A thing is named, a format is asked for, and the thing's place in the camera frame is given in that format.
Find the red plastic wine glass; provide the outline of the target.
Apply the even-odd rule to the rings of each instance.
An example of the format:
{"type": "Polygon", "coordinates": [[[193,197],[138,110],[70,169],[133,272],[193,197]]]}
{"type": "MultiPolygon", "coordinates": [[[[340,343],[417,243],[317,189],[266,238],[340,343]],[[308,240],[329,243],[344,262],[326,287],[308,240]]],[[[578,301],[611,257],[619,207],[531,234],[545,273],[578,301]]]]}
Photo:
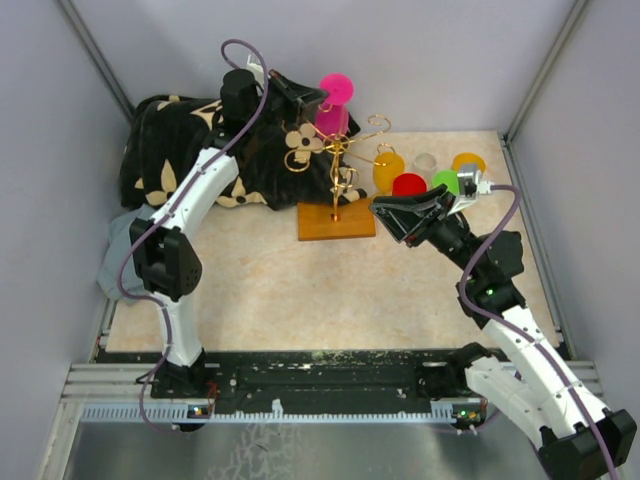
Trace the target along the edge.
{"type": "Polygon", "coordinates": [[[406,172],[398,175],[392,184],[393,196],[415,196],[428,191],[426,181],[418,174],[406,172]]]}

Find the pink plastic wine glass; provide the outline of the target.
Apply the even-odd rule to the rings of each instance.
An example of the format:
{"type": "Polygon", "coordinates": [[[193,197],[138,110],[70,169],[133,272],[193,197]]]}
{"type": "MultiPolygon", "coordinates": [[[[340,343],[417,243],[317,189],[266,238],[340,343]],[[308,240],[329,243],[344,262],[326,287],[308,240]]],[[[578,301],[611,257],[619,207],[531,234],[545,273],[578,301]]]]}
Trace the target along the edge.
{"type": "Polygon", "coordinates": [[[318,107],[315,127],[325,137],[345,135],[349,123],[347,104],[355,93],[352,80],[343,73],[334,72],[320,81],[319,89],[327,96],[318,107]]]}

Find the green plastic wine glass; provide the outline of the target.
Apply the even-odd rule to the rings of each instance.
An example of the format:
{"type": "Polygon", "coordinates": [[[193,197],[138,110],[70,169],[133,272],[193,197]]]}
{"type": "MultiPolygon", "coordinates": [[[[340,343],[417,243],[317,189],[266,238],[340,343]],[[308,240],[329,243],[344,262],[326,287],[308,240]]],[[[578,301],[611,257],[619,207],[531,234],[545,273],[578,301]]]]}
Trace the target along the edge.
{"type": "Polygon", "coordinates": [[[432,187],[437,188],[444,185],[447,191],[453,195],[460,192],[457,172],[455,170],[441,170],[434,174],[432,179],[432,187]]]}

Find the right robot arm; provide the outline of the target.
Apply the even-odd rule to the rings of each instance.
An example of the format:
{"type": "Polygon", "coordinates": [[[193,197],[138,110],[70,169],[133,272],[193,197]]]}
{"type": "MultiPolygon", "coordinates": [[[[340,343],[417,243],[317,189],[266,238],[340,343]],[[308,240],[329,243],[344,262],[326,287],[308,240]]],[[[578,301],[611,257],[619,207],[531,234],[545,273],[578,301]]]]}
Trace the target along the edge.
{"type": "Polygon", "coordinates": [[[513,280],[524,271],[522,236],[504,217],[476,236],[458,218],[460,198],[446,188],[373,200],[374,216],[398,243],[429,243],[462,270],[456,285],[464,313],[491,337],[515,370],[507,371],[485,347],[471,343],[448,360],[448,387],[486,398],[527,437],[551,479],[616,479],[637,432],[628,411],[611,410],[580,380],[542,332],[513,280]]]}

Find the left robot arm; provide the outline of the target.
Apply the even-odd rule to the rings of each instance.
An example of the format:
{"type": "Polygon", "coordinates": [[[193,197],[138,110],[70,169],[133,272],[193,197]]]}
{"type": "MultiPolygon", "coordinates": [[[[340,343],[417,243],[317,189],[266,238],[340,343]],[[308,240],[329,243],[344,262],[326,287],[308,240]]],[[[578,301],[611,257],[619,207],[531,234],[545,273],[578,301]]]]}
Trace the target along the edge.
{"type": "Polygon", "coordinates": [[[276,71],[259,82],[236,69],[217,98],[157,96],[138,106],[121,190],[126,207],[153,210],[129,236],[135,274],[163,331],[157,382],[189,397],[208,384],[193,313],[203,267],[192,239],[210,208],[332,201],[331,160],[313,122],[331,94],[276,71]]]}

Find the clear wine glass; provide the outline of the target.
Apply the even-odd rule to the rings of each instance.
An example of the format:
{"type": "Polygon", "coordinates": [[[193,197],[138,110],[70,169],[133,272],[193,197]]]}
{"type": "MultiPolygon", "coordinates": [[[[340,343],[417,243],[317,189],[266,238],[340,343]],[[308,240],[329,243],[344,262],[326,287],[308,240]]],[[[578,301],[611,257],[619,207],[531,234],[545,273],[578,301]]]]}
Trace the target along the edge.
{"type": "Polygon", "coordinates": [[[434,176],[437,171],[437,160],[430,153],[421,153],[413,161],[412,172],[419,175],[429,188],[433,186],[434,176]]]}

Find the orange wine glass near rack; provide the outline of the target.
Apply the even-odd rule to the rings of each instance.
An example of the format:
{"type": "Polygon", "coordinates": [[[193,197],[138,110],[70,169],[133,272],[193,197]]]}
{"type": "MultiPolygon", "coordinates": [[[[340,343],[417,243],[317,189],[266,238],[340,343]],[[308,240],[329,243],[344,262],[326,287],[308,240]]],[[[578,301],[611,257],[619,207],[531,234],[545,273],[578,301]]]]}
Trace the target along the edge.
{"type": "Polygon", "coordinates": [[[391,193],[393,182],[404,171],[404,159],[397,153],[384,152],[377,155],[372,172],[372,179],[377,192],[382,195],[391,193]]]}

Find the orange wine glass far right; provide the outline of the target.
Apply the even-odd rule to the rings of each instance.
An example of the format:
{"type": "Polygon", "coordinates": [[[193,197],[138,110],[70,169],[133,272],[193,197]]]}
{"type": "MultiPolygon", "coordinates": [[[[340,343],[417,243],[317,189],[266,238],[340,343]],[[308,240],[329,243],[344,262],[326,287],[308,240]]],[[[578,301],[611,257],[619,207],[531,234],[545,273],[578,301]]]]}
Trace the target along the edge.
{"type": "Polygon", "coordinates": [[[487,168],[485,160],[481,156],[471,152],[463,152],[456,155],[452,161],[451,168],[459,171],[464,165],[474,165],[482,173],[484,173],[487,168]]]}

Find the black floral pillow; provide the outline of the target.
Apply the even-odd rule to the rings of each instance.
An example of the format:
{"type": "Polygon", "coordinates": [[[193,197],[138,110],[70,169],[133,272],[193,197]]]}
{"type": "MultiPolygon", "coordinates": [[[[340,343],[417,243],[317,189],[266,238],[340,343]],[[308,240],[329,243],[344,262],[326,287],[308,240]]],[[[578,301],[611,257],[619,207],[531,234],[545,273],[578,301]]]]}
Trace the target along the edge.
{"type": "MultiPolygon", "coordinates": [[[[218,99],[156,95],[139,103],[119,171],[121,206],[135,210],[164,205],[193,167],[207,135],[219,132],[223,125],[218,99]]],[[[245,134],[231,151],[239,173],[218,196],[217,204],[226,208],[264,204],[274,211],[300,202],[330,205],[331,154],[314,154],[311,167],[302,173],[284,166],[290,150],[286,133],[294,129],[262,123],[245,134]]],[[[355,186],[340,203],[366,196],[364,189],[355,186]]]]}

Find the grey cloth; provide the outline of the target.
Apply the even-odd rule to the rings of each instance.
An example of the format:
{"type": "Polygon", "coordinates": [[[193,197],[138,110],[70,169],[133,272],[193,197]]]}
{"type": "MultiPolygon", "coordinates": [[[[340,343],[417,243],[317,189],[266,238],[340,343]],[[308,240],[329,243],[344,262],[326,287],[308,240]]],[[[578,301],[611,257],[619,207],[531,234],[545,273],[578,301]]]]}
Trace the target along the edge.
{"type": "MultiPolygon", "coordinates": [[[[131,248],[129,228],[137,218],[147,220],[154,213],[154,209],[148,205],[124,213],[114,218],[109,224],[108,242],[109,246],[102,261],[97,275],[97,283],[103,293],[111,300],[118,301],[124,299],[132,304],[133,300],[124,297],[117,287],[119,268],[125,254],[131,248]]],[[[136,275],[132,260],[126,263],[122,274],[122,285],[126,291],[133,295],[143,295],[145,293],[142,280],[136,275]]]]}

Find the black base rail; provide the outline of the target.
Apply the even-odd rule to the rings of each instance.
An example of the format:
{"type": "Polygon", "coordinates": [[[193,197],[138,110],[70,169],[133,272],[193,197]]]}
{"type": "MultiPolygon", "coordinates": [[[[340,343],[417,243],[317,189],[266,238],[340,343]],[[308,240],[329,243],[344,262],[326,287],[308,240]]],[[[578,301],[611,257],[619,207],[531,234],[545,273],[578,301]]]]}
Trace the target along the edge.
{"type": "Polygon", "coordinates": [[[432,414],[450,400],[445,421],[479,429],[498,412],[463,386],[450,365],[450,349],[320,350],[203,353],[191,367],[163,362],[137,378],[154,399],[202,399],[195,417],[267,414],[280,409],[304,415],[432,414]]]}

